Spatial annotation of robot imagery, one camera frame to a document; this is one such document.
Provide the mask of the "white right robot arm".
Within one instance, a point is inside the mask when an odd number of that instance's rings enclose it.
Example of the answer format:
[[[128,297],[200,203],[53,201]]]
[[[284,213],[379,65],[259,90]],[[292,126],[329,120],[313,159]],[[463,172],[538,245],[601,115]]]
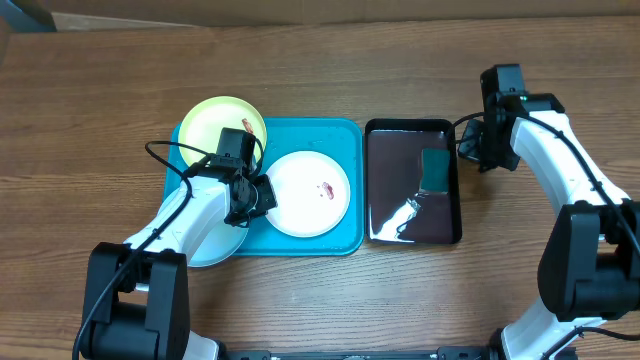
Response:
[[[494,91],[463,117],[460,156],[482,171],[524,161],[556,214],[539,297],[498,336],[503,359],[554,359],[586,332],[639,308],[639,204],[599,170],[552,94]]]

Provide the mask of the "white plate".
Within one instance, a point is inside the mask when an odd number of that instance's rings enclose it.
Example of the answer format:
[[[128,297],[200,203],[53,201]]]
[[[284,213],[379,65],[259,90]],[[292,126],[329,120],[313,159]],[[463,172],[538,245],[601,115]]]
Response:
[[[298,238],[323,235],[336,227],[350,204],[350,182],[331,157],[296,151],[267,170],[277,205],[266,218],[280,232]]]

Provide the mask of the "yellow-green plate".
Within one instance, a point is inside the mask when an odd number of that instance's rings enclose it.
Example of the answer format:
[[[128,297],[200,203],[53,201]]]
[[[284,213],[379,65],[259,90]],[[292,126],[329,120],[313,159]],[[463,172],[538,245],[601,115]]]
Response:
[[[263,117],[251,104],[232,96],[217,96],[197,104],[184,117],[178,142],[215,153],[223,128],[253,134],[263,146],[267,130]]]

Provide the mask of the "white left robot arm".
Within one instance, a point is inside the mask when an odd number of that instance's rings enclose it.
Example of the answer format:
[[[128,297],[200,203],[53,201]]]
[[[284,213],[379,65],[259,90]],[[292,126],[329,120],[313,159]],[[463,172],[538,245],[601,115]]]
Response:
[[[275,205],[267,175],[184,177],[145,228],[92,250],[73,358],[218,358],[220,344],[191,329],[188,263],[214,227],[248,227]]]

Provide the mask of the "green sponge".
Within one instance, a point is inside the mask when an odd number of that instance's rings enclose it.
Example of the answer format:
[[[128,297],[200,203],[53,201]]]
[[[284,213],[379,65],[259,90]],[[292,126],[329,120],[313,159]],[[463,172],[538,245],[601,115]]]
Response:
[[[420,189],[424,192],[447,193],[449,191],[449,162],[450,154],[447,150],[424,148],[421,152]]]

